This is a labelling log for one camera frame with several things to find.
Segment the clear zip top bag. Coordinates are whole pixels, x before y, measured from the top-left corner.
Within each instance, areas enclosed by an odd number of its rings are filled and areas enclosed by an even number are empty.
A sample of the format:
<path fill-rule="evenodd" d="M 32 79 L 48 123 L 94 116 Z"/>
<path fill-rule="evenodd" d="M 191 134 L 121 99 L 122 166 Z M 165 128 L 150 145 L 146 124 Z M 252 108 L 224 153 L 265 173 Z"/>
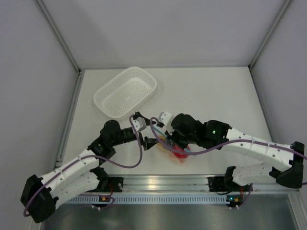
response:
<path fill-rule="evenodd" d="M 182 149 L 177 144 L 175 144 L 173 141 L 166 139 L 166 134 L 163 133 L 160 129 L 154 127 L 154 130 L 156 134 L 159 136 L 159 138 L 172 149 L 178 150 L 178 151 L 190 152 L 189 146 L 187 146 L 185 149 Z M 160 142 L 156 144 L 156 147 L 158 151 L 163 155 L 165 160 L 172 161 L 173 163 L 178 164 L 178 165 L 183 165 L 186 162 L 196 157 L 194 155 L 187 155 L 187 154 L 178 153 L 173 150 L 169 150 L 165 148 L 165 146 L 162 145 Z"/>

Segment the red fake tomato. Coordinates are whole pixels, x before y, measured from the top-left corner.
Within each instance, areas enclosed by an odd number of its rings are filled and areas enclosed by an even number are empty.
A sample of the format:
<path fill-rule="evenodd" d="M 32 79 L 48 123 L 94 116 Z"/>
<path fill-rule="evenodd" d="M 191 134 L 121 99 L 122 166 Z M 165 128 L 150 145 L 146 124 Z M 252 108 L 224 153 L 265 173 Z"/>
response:
<path fill-rule="evenodd" d="M 183 154 L 183 152 L 186 152 L 184 149 L 182 149 L 180 146 L 176 146 L 175 149 L 173 149 L 172 151 L 172 154 L 178 158 L 179 160 L 183 160 L 183 159 L 186 159 L 188 157 L 187 154 Z"/>

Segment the orange fake food piece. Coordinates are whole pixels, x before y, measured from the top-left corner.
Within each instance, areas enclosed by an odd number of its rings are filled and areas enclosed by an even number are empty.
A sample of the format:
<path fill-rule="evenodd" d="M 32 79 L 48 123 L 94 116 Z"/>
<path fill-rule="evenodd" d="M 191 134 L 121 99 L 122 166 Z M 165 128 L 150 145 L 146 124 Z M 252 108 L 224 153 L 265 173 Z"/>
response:
<path fill-rule="evenodd" d="M 165 137 L 164 136 L 159 136 L 159 138 L 164 141 Z M 168 153 L 168 149 L 166 149 L 164 147 L 163 144 L 161 144 L 160 142 L 158 142 L 156 145 L 157 149 L 161 152 L 161 153 Z"/>

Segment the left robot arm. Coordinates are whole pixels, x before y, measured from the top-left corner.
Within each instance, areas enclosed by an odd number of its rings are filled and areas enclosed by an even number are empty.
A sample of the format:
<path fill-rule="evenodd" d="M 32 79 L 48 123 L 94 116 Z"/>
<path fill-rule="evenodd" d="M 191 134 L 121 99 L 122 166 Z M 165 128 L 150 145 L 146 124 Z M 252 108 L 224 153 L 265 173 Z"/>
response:
<path fill-rule="evenodd" d="M 141 132 L 150 125 L 163 127 L 159 121 L 151 121 L 139 112 L 129 117 L 130 127 L 122 129 L 116 120 L 107 121 L 100 135 L 81 154 L 70 162 L 42 176 L 30 176 L 24 185 L 21 203 L 24 217 L 35 223 L 47 220 L 57 208 L 68 200 L 88 191 L 104 191 L 109 176 L 101 165 L 109 162 L 118 145 L 136 141 L 140 152 L 151 148 L 155 139 L 143 138 Z"/>

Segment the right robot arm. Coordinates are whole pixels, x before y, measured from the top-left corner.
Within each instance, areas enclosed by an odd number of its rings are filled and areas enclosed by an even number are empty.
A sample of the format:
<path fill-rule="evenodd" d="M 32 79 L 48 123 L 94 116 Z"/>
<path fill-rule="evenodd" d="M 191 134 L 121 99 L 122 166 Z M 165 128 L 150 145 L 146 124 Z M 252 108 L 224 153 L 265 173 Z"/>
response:
<path fill-rule="evenodd" d="M 167 131 L 167 138 L 181 148 L 196 144 L 205 149 L 234 152 L 256 159 L 258 164 L 230 166 L 224 174 L 224 185 L 229 190 L 252 183 L 270 183 L 300 189 L 303 186 L 305 145 L 295 141 L 290 145 L 265 141 L 247 135 L 229 124 L 209 120 L 202 123 L 188 114 L 174 116 L 161 113 L 158 121 Z"/>

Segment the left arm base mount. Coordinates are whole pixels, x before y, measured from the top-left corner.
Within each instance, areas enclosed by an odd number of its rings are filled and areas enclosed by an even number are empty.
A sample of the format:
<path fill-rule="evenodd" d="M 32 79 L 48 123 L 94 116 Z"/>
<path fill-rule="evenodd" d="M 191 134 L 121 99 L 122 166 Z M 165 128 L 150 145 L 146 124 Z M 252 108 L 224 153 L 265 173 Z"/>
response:
<path fill-rule="evenodd" d="M 108 177 L 107 179 L 100 181 L 93 192 L 122 193 L 123 180 L 123 177 Z"/>

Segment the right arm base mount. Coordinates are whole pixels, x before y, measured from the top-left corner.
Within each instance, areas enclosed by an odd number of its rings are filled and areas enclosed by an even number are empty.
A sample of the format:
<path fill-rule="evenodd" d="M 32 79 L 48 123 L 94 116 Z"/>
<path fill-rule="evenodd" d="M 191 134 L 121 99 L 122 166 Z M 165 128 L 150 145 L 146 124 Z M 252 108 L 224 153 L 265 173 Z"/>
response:
<path fill-rule="evenodd" d="M 231 192 L 239 192 L 240 186 L 233 181 L 226 180 L 224 176 L 213 176 L 208 178 L 210 192 L 226 195 Z"/>

